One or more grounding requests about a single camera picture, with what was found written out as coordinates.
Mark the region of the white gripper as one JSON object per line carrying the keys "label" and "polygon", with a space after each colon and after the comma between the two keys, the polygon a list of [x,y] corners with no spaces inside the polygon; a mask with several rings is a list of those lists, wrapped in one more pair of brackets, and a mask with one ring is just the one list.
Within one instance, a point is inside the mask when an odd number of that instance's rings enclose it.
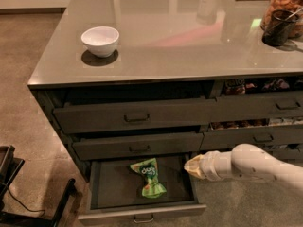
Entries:
{"label": "white gripper", "polygon": [[210,151],[204,156],[199,154],[185,162],[184,170],[198,178],[221,181],[232,177],[230,152]]}

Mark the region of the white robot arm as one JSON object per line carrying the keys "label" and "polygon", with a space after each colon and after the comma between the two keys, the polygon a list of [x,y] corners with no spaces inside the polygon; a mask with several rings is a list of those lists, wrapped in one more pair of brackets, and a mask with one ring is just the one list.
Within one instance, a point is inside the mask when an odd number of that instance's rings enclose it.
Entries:
{"label": "white robot arm", "polygon": [[251,144],[231,151],[209,151],[186,161],[184,170],[198,178],[218,182],[225,179],[273,182],[303,194],[303,167],[282,162]]}

